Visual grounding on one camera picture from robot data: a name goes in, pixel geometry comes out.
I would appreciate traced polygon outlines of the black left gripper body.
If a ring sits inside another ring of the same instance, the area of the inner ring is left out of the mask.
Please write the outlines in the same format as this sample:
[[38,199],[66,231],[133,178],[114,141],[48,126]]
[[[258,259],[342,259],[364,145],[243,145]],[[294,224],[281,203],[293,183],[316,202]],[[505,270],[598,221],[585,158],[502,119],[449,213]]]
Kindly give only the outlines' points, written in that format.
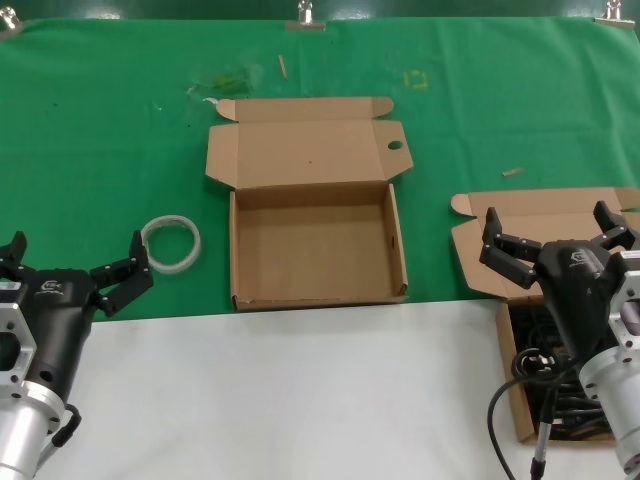
[[77,269],[3,267],[1,278],[20,284],[16,293],[3,292],[1,301],[19,305],[36,344],[25,379],[66,401],[97,310],[95,282]]

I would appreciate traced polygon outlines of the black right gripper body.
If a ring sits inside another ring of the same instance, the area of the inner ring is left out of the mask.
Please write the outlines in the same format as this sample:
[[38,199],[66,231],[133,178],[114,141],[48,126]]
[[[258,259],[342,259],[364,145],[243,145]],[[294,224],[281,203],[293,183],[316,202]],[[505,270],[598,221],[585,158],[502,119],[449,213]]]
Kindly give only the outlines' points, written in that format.
[[608,327],[611,300],[619,286],[607,269],[611,242],[547,242],[537,258],[537,281],[571,359],[586,363],[613,346]]

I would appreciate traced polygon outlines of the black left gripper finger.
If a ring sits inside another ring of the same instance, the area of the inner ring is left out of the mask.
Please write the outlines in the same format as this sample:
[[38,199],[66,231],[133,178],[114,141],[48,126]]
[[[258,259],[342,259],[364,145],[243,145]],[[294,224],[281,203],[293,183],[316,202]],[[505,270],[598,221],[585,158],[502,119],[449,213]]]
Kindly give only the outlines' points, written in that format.
[[22,259],[27,249],[23,231],[17,231],[12,240],[1,247],[0,274],[2,278],[19,278],[24,272]]
[[119,313],[153,287],[151,267],[140,230],[133,233],[127,258],[89,272],[95,305],[107,317]]

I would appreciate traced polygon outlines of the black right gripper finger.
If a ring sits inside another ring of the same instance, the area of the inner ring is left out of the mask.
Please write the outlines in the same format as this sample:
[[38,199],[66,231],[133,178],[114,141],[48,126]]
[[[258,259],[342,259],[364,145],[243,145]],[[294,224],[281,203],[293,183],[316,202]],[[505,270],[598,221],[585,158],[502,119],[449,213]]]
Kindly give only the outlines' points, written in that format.
[[482,264],[523,289],[529,289],[536,282],[534,264],[542,244],[504,233],[494,207],[487,209],[482,241]]
[[601,230],[601,234],[592,239],[593,243],[605,250],[615,247],[627,251],[639,249],[639,233],[628,225],[621,214],[611,211],[605,201],[595,204],[593,216]]

